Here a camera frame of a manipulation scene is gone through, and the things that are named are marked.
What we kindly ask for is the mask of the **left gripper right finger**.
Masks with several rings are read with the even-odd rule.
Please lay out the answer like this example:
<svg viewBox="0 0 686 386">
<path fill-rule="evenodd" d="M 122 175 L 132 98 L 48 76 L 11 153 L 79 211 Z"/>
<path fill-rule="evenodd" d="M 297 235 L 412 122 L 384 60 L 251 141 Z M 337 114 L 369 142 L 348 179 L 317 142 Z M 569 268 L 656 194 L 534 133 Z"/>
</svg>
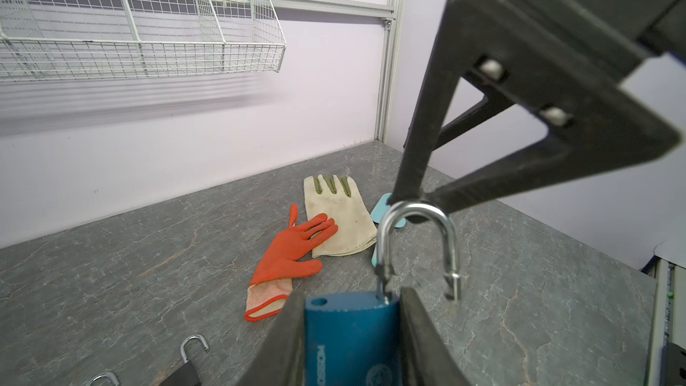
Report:
<svg viewBox="0 0 686 386">
<path fill-rule="evenodd" d="M 404 385 L 468 386 L 417 292 L 400 291 L 400 356 Z"/>
</svg>

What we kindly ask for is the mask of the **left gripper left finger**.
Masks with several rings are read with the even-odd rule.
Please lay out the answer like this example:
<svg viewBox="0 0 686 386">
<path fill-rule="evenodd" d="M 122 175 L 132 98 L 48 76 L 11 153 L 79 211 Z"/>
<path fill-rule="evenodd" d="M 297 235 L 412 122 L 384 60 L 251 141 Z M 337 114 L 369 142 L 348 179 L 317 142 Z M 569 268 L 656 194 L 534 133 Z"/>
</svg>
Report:
<svg viewBox="0 0 686 386">
<path fill-rule="evenodd" d="M 304 378 L 305 295 L 296 291 L 237 385 L 303 385 Z"/>
</svg>

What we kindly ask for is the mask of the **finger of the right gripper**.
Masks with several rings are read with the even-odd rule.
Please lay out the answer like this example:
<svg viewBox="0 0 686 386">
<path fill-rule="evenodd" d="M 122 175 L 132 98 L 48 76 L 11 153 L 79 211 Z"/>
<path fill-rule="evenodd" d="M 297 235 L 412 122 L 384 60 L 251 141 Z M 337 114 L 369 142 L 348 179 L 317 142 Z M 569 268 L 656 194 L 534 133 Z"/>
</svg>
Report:
<svg viewBox="0 0 686 386">
<path fill-rule="evenodd" d="M 547 127 L 540 141 L 431 192 L 422 183 L 460 80 Z M 447 0 L 392 201 L 447 213 L 662 157 L 677 129 L 619 89 L 514 0 Z"/>
<path fill-rule="evenodd" d="M 489 119 L 503 113 L 514 105 L 513 101 L 500 94 L 490 97 L 483 95 L 476 105 L 473 105 L 466 112 L 463 112 L 441 128 L 441 133 L 433 149 L 436 150 L 445 146 L 450 141 L 489 121 Z"/>
</svg>

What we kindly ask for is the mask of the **blue padlock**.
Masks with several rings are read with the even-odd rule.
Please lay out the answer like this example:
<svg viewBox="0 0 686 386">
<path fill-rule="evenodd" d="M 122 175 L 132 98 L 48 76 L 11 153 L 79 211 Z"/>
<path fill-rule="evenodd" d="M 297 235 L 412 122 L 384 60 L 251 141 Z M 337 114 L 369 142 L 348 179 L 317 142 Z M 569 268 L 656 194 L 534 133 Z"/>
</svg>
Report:
<svg viewBox="0 0 686 386">
<path fill-rule="evenodd" d="M 454 223 L 430 204 L 396 203 L 378 228 L 376 291 L 329 294 L 305 302 L 306 385 L 404 385 L 399 344 L 400 292 L 393 293 L 388 283 L 394 274 L 391 230 L 407 216 L 423 216 L 438 225 L 448 284 L 446 297 L 460 300 Z"/>
</svg>

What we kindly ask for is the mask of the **dark padlock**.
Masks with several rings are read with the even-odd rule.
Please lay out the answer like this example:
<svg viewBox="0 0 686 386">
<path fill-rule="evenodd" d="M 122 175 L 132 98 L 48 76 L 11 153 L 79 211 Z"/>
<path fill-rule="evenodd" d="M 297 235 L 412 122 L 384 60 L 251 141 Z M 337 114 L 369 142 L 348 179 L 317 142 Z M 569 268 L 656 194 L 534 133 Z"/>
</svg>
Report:
<svg viewBox="0 0 686 386">
<path fill-rule="evenodd" d="M 193 362 L 189 359 L 186 351 L 187 345 L 191 341 L 198 341 L 203 350 L 208 351 L 209 345 L 207 339 L 202 334 L 192 334 L 180 343 L 180 359 L 182 365 L 173 373 L 168 375 L 160 386 L 201 386 L 202 382 L 198 376 L 198 370 Z"/>
</svg>

